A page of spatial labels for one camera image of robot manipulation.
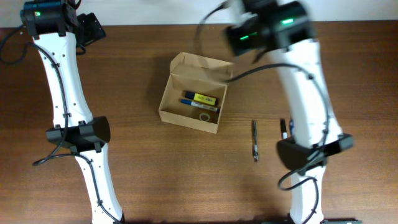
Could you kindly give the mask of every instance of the wooden table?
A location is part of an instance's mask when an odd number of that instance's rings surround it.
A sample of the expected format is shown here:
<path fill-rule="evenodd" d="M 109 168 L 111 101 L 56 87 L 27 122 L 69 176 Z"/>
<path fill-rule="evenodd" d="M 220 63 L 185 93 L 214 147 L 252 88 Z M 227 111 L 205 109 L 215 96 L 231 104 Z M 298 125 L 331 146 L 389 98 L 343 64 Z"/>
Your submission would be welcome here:
<path fill-rule="evenodd" d="M 354 135 L 351 150 L 329 160 L 322 208 L 327 218 L 365 223 L 398 219 L 398 23 L 317 24 L 323 68 L 338 121 Z M 203 51 L 232 60 L 221 33 L 207 26 Z M 275 151 L 279 118 L 289 107 L 275 70 L 228 88 L 218 134 L 162 123 L 157 109 L 170 61 L 187 52 L 195 26 L 105 27 L 107 38 L 78 57 L 81 84 L 95 116 L 111 125 L 109 166 L 126 220 L 210 222 L 272 218 L 289 212 L 291 194 L 277 189 L 287 172 Z M 4 37 L 9 29 L 1 29 Z M 25 33 L 3 57 L 17 57 Z M 236 74 L 254 67 L 254 52 Z M 257 65 L 267 63 L 261 60 Z M 0 222 L 89 223 L 91 208 L 74 159 L 31 163 L 53 145 L 52 102 L 38 53 L 0 65 Z M 260 161 L 252 161 L 251 120 Z"/>

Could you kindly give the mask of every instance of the marker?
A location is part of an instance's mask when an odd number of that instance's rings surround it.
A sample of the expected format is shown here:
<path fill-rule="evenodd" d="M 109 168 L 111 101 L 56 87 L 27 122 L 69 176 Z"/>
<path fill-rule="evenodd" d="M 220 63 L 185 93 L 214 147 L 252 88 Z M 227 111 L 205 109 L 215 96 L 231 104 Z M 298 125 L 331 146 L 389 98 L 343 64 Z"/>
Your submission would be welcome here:
<path fill-rule="evenodd" d="M 289 131 L 290 131 L 290 136 L 293 136 L 293 134 L 294 134 L 294 122 L 293 122 L 293 119 L 290 119 L 290 121 L 289 121 Z"/>
<path fill-rule="evenodd" d="M 280 120 L 280 131 L 282 133 L 282 139 L 287 139 L 286 122 L 285 119 Z"/>
<path fill-rule="evenodd" d="M 194 102 L 192 100 L 181 99 L 181 103 L 184 103 L 184 104 L 190 105 L 190 106 L 194 106 L 194 107 L 197 107 L 197 108 L 202 108 L 202 109 L 205 109 L 205 110 L 210 110 L 210 111 L 216 112 L 216 113 L 220 112 L 220 109 L 215 108 L 214 106 L 203 105 L 201 103 L 197 103 L 197 102 Z"/>
<path fill-rule="evenodd" d="M 210 96 L 205 96 L 199 93 L 194 93 L 191 91 L 185 91 L 185 98 L 195 100 L 201 103 L 206 103 L 211 106 L 217 106 L 218 100 L 216 98 L 210 97 Z"/>

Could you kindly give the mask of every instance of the tape roll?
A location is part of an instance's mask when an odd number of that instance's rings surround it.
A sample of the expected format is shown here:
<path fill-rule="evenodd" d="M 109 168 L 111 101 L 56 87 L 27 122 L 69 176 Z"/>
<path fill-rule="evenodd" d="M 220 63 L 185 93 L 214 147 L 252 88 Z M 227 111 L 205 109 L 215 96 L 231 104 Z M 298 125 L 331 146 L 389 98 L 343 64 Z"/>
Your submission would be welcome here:
<path fill-rule="evenodd" d="M 201 113 L 201 114 L 199 115 L 199 119 L 200 119 L 201 121 L 206 121 L 206 122 L 208 122 L 208 121 L 210 120 L 210 115 L 209 115 L 208 113 Z"/>

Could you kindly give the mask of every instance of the blue marker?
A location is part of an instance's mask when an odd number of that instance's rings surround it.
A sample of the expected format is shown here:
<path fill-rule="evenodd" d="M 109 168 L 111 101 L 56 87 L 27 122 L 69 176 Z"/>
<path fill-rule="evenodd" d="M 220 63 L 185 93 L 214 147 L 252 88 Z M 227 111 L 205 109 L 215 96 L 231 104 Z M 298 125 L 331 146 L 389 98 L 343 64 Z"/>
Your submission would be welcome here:
<path fill-rule="evenodd" d="M 213 111 L 213 112 L 216 112 L 216 113 L 219 113 L 219 112 L 220 112 L 220 109 L 215 108 L 214 106 L 203 105 L 203 104 L 201 104 L 201 103 L 197 103 L 197 102 L 194 102 L 194 101 L 192 101 L 192 100 L 184 100 L 184 99 L 181 99 L 181 103 L 184 103 L 184 104 L 190 105 L 190 106 L 194 106 L 194 107 L 197 107 L 197 108 L 202 108 L 202 109 L 210 110 L 210 111 Z"/>

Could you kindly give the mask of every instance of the open cardboard box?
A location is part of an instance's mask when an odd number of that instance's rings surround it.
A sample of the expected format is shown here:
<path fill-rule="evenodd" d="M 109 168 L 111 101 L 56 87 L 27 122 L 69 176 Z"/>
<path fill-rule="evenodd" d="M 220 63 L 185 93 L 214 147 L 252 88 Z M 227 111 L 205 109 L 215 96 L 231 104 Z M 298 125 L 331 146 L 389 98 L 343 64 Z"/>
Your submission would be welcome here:
<path fill-rule="evenodd" d="M 219 80 L 232 77 L 232 63 L 188 53 L 179 53 L 170 64 L 170 76 L 159 107 L 163 122 L 217 133 L 223 112 L 227 84 Z M 219 113 L 196 108 L 180 102 L 185 91 L 192 91 L 218 99 Z M 199 115 L 210 115 L 208 122 Z"/>

